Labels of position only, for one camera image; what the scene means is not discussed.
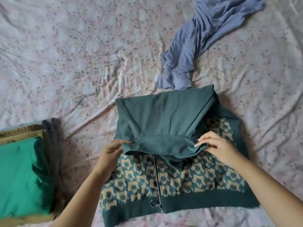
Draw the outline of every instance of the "right hand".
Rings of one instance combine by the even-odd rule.
[[[199,142],[195,145],[195,147],[203,143],[207,143],[208,147],[205,149],[205,151],[213,154],[222,163],[231,168],[235,168],[239,161],[243,160],[243,158],[245,159],[245,157],[238,152],[234,145],[213,131],[205,133],[198,139],[198,141]]]

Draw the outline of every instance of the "left hand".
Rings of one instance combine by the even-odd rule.
[[[118,158],[123,153],[122,143],[131,143],[131,141],[113,140],[100,153],[94,172],[102,177],[103,182],[106,182],[110,178],[117,166]]]

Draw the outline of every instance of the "green folded shirt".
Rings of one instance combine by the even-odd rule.
[[[0,146],[0,219],[48,215],[54,197],[41,137]]]

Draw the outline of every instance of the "blue cloth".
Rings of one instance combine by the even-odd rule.
[[[247,15],[261,11],[265,0],[195,0],[195,16],[176,33],[170,48],[161,54],[165,73],[157,88],[191,87],[194,59],[215,41],[239,28]]]

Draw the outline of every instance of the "zipper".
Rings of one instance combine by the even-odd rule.
[[[161,213],[163,213],[163,210],[162,210],[162,202],[161,202],[161,195],[160,195],[160,186],[159,186],[159,178],[158,178],[157,163],[156,163],[155,157],[153,156],[152,158],[153,158],[153,160],[154,160],[154,170],[155,170],[155,173],[156,173],[156,183],[157,183],[158,195],[159,195],[159,204],[157,204],[156,207],[159,207],[160,210],[161,210]]]

